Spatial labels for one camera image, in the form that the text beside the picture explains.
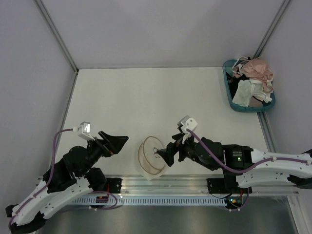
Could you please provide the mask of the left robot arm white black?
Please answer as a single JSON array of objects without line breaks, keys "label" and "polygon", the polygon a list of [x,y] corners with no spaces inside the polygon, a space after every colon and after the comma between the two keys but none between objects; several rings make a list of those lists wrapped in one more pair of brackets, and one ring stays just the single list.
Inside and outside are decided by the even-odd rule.
[{"label": "left robot arm white black", "polygon": [[55,213],[86,194],[105,194],[116,199],[114,189],[100,168],[94,165],[102,157],[118,154],[128,136],[111,136],[100,131],[99,137],[88,130],[71,128],[87,146],[74,146],[56,162],[56,152],[50,169],[43,175],[36,188],[20,204],[6,207],[10,218],[8,227],[13,234],[30,234],[42,228]]}]

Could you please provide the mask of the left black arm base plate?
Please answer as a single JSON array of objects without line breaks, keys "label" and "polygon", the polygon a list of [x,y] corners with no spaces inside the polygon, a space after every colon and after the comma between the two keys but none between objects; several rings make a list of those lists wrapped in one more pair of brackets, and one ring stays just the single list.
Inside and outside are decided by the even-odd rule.
[{"label": "left black arm base plate", "polygon": [[112,194],[119,194],[121,192],[122,179],[121,178],[107,178],[106,184],[100,186],[101,192],[106,191]]}]

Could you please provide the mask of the pink satin bra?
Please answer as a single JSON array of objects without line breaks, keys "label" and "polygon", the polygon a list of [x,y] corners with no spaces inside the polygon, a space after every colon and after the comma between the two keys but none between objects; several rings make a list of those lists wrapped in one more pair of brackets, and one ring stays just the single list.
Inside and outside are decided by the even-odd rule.
[{"label": "pink satin bra", "polygon": [[262,59],[253,59],[240,69],[241,73],[249,78],[252,85],[261,85],[265,93],[273,92],[273,72],[268,63]]}]

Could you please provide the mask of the round white mesh laundry bag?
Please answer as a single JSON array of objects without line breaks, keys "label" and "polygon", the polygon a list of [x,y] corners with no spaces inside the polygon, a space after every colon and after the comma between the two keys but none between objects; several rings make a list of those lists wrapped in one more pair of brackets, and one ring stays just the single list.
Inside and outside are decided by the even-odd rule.
[{"label": "round white mesh laundry bag", "polygon": [[138,171],[148,181],[159,178],[168,169],[164,159],[157,153],[157,150],[164,148],[164,144],[155,136],[148,136],[138,148]]}]

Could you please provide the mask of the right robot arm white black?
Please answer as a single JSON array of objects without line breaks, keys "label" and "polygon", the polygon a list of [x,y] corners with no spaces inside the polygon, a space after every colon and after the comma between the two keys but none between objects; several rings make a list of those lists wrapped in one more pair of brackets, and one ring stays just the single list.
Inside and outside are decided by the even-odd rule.
[{"label": "right robot arm white black", "polygon": [[312,188],[312,152],[282,154],[264,152],[249,146],[221,144],[195,133],[173,136],[166,148],[155,151],[171,167],[188,158],[204,168],[222,170],[222,186],[228,193],[253,186],[291,184],[299,189]]}]

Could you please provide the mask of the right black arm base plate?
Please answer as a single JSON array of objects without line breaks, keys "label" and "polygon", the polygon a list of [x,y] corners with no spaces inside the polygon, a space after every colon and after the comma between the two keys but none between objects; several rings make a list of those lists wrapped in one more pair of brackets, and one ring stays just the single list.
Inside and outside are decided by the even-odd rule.
[{"label": "right black arm base plate", "polygon": [[225,187],[224,178],[208,178],[207,188],[209,194],[229,194],[229,190]]}]

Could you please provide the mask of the white bra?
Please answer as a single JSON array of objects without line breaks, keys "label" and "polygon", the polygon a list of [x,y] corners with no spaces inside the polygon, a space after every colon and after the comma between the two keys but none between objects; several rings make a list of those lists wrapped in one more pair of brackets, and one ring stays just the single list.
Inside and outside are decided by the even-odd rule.
[{"label": "white bra", "polygon": [[[242,74],[241,71],[240,71],[242,66],[245,65],[250,60],[244,60],[244,61],[240,62],[240,65],[238,65],[235,68],[233,68],[233,72],[235,73],[235,76],[237,78],[240,77],[241,74]],[[271,93],[263,92],[261,85],[252,85],[252,87],[251,87],[251,94],[252,94],[253,97],[255,97],[256,99],[260,100],[261,102],[269,103],[270,101],[272,101],[272,98],[270,98]]]}]

